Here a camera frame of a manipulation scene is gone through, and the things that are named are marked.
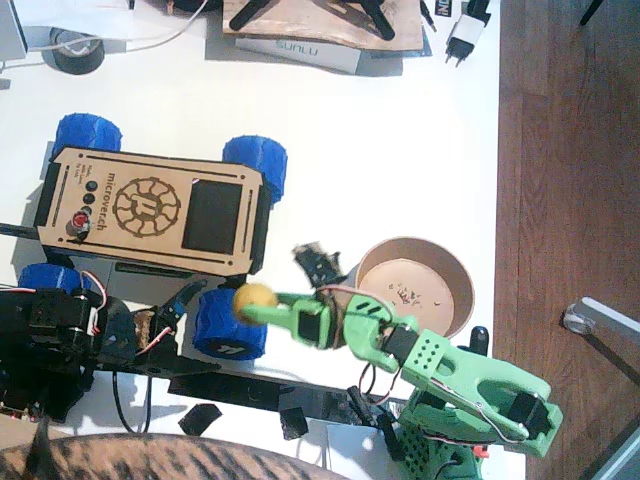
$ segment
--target green robotic arm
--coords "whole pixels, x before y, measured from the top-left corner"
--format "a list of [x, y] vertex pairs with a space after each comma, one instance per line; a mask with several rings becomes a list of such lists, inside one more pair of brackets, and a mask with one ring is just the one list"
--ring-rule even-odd
[[514, 365], [463, 351], [429, 330], [418, 334], [412, 316], [368, 295], [353, 295], [340, 306], [331, 287], [315, 296], [278, 294], [279, 307], [249, 305], [242, 315], [287, 328], [293, 338], [316, 348], [347, 345], [360, 360], [395, 373], [416, 387], [402, 411], [399, 439], [407, 478], [478, 479], [472, 447], [509, 445], [542, 457], [562, 422], [551, 388]]

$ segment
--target wooden floor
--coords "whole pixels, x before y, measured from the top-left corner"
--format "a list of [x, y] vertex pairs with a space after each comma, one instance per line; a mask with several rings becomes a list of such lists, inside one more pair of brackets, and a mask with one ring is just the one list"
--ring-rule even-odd
[[565, 416], [530, 480], [591, 478], [640, 424], [640, 352], [560, 326], [591, 296], [640, 319], [640, 2], [503, 0], [495, 356]]

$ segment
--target cardboard bowl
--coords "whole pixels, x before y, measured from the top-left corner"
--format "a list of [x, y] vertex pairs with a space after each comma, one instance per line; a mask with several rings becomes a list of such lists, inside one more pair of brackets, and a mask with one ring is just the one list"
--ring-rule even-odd
[[362, 258], [356, 287], [391, 302], [399, 316], [413, 315], [420, 331], [447, 338], [460, 332], [473, 311], [471, 277], [449, 251], [428, 240], [397, 237]]

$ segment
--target roll of tape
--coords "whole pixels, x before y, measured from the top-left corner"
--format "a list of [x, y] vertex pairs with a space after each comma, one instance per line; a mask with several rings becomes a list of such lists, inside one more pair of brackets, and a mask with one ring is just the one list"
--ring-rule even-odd
[[[72, 32], [61, 28], [52, 28], [49, 33], [51, 45], [89, 37], [84, 33]], [[104, 43], [102, 40], [87, 40], [53, 50], [53, 59], [60, 70], [72, 75], [85, 75], [93, 72], [104, 60]]]

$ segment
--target blue wheel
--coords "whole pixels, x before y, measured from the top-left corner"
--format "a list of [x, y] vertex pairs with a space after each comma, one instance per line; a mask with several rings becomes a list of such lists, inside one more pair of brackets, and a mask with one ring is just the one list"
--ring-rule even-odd
[[83, 286], [90, 288], [88, 279], [82, 279], [80, 272], [71, 268], [35, 263], [22, 269], [18, 286], [23, 288], [62, 288], [67, 293]]
[[206, 355], [253, 360], [264, 355], [267, 326], [238, 322], [232, 310], [233, 288], [218, 288], [200, 296], [193, 346]]
[[121, 139], [120, 129], [109, 120], [90, 113], [72, 113], [58, 123], [53, 156], [65, 146], [119, 152]]
[[271, 206], [279, 202], [284, 195], [287, 151], [275, 140], [257, 135], [236, 137], [224, 146], [222, 160], [246, 165], [262, 172], [271, 190]]

